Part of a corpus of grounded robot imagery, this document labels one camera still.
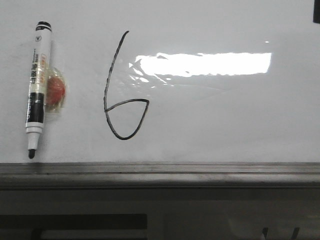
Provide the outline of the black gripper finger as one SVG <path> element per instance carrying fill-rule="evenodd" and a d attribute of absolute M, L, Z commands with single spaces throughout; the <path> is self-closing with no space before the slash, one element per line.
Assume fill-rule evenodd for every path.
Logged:
<path fill-rule="evenodd" d="M 320 0 L 314 0 L 312 21 L 314 23 L 320 23 Z"/>

